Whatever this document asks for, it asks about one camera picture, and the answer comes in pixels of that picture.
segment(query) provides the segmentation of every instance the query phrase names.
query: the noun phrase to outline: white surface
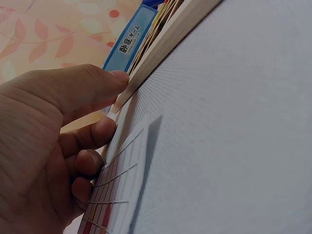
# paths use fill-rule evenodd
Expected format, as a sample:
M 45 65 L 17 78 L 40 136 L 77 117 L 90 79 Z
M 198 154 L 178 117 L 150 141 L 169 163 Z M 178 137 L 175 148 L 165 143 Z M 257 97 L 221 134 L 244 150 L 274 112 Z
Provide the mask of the white surface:
M 311 12 L 225 0 L 127 104 L 121 139 L 163 114 L 135 234 L 312 232 Z
M 143 182 L 148 120 L 147 115 L 115 152 L 114 158 L 102 168 L 83 215 L 79 234 L 85 233 L 85 227 L 91 228 L 90 234 L 100 229 L 107 234 L 128 233 Z

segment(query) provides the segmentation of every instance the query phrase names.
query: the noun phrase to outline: fingernail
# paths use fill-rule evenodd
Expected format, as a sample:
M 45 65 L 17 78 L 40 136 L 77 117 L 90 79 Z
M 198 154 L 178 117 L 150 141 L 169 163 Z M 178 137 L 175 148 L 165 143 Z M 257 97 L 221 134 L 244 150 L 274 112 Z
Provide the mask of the fingernail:
M 101 158 L 97 155 L 98 153 L 93 150 L 87 150 L 87 151 L 92 156 L 95 167 L 96 168 L 102 167 L 103 161 L 100 160 Z
M 128 83 L 129 81 L 129 75 L 123 71 L 112 71 L 111 74 L 120 82 Z

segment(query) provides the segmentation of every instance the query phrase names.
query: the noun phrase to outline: hand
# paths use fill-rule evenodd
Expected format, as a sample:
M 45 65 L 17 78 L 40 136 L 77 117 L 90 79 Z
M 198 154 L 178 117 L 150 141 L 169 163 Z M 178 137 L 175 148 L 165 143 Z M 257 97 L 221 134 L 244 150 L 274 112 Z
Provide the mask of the hand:
M 92 65 L 32 71 L 0 85 L 1 233 L 62 233 L 83 213 L 103 165 L 94 151 L 113 137 L 105 117 L 60 134 L 62 126 L 113 104 L 124 72 Z

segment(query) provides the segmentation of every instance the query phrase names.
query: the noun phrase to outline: leaf pattern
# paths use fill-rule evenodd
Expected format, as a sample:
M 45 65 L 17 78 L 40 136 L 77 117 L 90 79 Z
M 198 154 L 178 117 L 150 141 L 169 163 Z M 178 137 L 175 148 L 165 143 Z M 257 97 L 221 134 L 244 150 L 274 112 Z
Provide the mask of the leaf pattern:
M 15 24 L 15 36 L 20 40 L 23 40 L 26 36 L 26 29 L 20 18 L 16 21 Z
M 101 33 L 103 32 L 103 25 L 96 19 L 82 19 L 80 24 L 85 28 L 89 33 Z
M 95 15 L 101 12 L 101 9 L 95 3 L 78 3 L 78 9 L 85 15 Z
M 15 11 L 14 9 L 10 8 L 10 9 L 5 9 L 5 11 L 10 15 L 12 14 L 13 11 Z
M 90 38 L 97 40 L 98 42 L 102 42 L 103 41 L 103 36 L 102 35 L 93 35 L 90 36 Z
M 47 42 L 42 42 L 39 45 L 37 45 L 31 52 L 28 58 L 29 63 L 35 61 L 40 56 L 42 56 L 48 48 Z
M 49 34 L 48 27 L 44 23 L 42 23 L 39 19 L 37 19 L 35 23 L 35 33 L 41 40 L 48 39 Z
M 70 29 L 68 29 L 68 28 L 64 28 L 64 27 L 59 26 L 57 24 L 55 25 L 55 27 L 62 33 L 70 33 Z
M 2 66 L 2 77 L 5 81 L 16 77 L 16 70 L 10 60 L 7 60 Z
M 59 44 L 58 51 L 55 54 L 56 58 L 63 57 L 67 55 L 74 46 L 74 37 L 73 35 L 69 35 L 68 37 L 65 37 Z
M 20 42 L 15 41 L 11 44 L 5 46 L 5 48 L 0 53 L 0 59 L 14 53 L 20 46 Z
M 5 22 L 5 20 L 6 20 L 7 18 L 8 18 L 7 14 L 2 13 L 2 14 L 0 15 L 0 24 L 3 23 L 3 22 Z

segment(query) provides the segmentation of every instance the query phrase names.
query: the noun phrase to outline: colored tabs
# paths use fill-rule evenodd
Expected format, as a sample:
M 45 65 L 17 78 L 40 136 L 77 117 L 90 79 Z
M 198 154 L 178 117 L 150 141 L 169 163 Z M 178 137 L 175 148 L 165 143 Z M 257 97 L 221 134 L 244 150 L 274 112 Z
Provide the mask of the colored tabs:
M 96 205 L 93 205 L 93 206 L 92 206 L 92 209 L 91 209 L 90 215 L 89 215 L 89 219 L 93 220 L 94 214 L 95 214 L 95 212 L 96 212 L 96 208 L 97 208 Z
M 102 224 L 103 227 L 108 227 L 110 216 L 111 216 L 111 204 L 109 203 L 106 206 L 105 215 L 104 215 L 103 224 Z
M 92 223 L 87 221 L 86 225 L 84 226 L 83 234 L 89 234 L 91 231 Z

